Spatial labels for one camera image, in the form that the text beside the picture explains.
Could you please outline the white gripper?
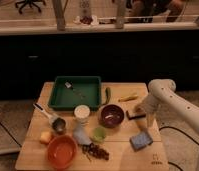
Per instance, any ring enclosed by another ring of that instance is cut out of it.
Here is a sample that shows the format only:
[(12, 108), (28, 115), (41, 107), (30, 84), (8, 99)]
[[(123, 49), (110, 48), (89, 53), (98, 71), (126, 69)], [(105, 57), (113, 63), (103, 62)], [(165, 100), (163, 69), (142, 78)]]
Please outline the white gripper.
[(137, 114), (145, 114), (147, 126), (151, 127), (155, 119), (155, 113), (159, 106), (159, 100), (152, 94), (148, 94), (141, 103), (135, 107)]

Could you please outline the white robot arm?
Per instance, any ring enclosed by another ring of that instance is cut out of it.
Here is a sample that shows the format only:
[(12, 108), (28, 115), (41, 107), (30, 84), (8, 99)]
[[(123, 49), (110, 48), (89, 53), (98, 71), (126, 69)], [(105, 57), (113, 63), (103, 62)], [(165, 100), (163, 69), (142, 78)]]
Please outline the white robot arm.
[[(199, 135), (199, 107), (177, 95), (175, 90), (176, 83), (172, 79), (151, 80), (147, 96), (135, 106), (135, 111), (146, 114), (147, 126), (151, 127), (159, 104), (166, 103)], [(196, 171), (199, 171), (199, 157)]]

